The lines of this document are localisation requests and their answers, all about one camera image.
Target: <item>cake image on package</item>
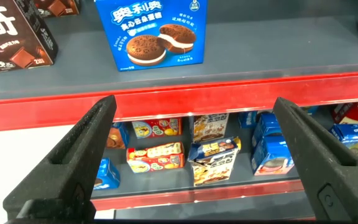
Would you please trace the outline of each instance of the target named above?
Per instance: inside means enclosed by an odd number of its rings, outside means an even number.
[[[207,0],[95,0],[119,71],[203,63]]]

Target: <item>gray shelf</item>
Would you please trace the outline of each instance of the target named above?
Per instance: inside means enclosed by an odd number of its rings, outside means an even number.
[[[210,0],[203,64],[118,72],[91,0],[48,19],[51,67],[0,73],[0,99],[358,71],[358,1]]]
[[[304,192],[116,210],[115,219],[282,220],[314,217]]]

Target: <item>oreo box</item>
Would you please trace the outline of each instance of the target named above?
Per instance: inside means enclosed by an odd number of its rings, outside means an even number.
[[[266,136],[258,143],[251,166],[254,175],[286,174],[293,160],[283,136]]]
[[[282,131],[277,118],[272,113],[261,114],[252,136],[252,147],[256,147],[264,136],[281,136]]]
[[[194,186],[230,178],[234,160],[241,150],[238,137],[191,143],[188,161],[194,173]]]
[[[258,111],[239,113],[240,128],[254,128],[257,125],[256,116]]]
[[[358,155],[358,124],[335,124],[330,132]]]
[[[129,142],[129,133],[125,124],[115,122],[111,125],[106,147],[113,149],[126,149]]]
[[[51,65],[57,51],[33,1],[0,0],[0,72]]]
[[[113,166],[109,158],[103,158],[100,162],[93,190],[116,189],[119,187],[119,183],[118,170]]]
[[[95,0],[119,71],[203,63],[207,0]]]

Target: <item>snack box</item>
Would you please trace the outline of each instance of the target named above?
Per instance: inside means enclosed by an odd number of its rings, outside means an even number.
[[[113,123],[107,138],[106,147],[112,149],[126,149],[128,142],[129,134],[125,124],[122,122]]]
[[[332,116],[337,124],[358,124],[358,103],[344,103],[332,110]]]
[[[254,128],[257,124],[256,116],[258,111],[248,111],[239,113],[240,128]]]
[[[191,143],[188,161],[193,167],[194,186],[230,178],[240,149],[241,142],[238,137]]]
[[[133,121],[137,138],[154,138],[181,135],[181,118],[151,119]]]
[[[34,0],[42,17],[60,17],[80,13],[80,0]]]
[[[182,168],[185,154],[181,142],[173,142],[143,150],[127,150],[127,162],[134,173]]]
[[[265,136],[258,143],[251,166],[254,175],[286,174],[293,160],[283,136]]]
[[[272,113],[264,113],[260,115],[259,122],[256,125],[254,135],[252,136],[252,147],[255,148],[264,136],[282,136],[282,131],[277,118]]]
[[[114,167],[109,158],[103,158],[100,162],[93,190],[116,189],[119,187],[119,183],[120,177],[118,170]]]
[[[335,124],[330,132],[358,155],[358,124]]]
[[[228,113],[191,116],[189,122],[193,142],[223,138],[228,118]]]
[[[57,52],[33,1],[0,0],[0,72],[52,65]]]
[[[203,63],[207,0],[95,0],[117,69]]]

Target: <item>store shelf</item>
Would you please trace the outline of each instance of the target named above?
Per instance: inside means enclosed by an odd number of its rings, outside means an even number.
[[[184,120],[184,134],[169,138],[136,139],[131,127],[129,147],[143,149],[173,141],[181,141],[188,155],[191,136],[187,119]],[[95,190],[93,203],[98,210],[122,209],[149,205],[190,203],[221,200],[238,197],[280,194],[302,191],[296,169],[285,175],[254,176],[250,164],[252,129],[240,129],[237,115],[231,114],[227,124],[226,136],[239,136],[242,149],[236,157],[229,180],[200,187],[193,186],[193,171],[187,162],[183,169],[163,170],[135,174],[125,158],[125,150],[107,149],[105,157],[111,158],[121,175],[121,184],[114,190]]]
[[[115,219],[141,220],[283,220],[313,219],[304,192],[245,197],[214,202],[187,203],[116,210]]]
[[[271,108],[278,96],[358,101],[358,1],[212,0],[203,64],[134,72],[117,71],[93,1],[48,25],[57,62],[0,74],[0,130],[73,124],[110,94],[116,121]]]

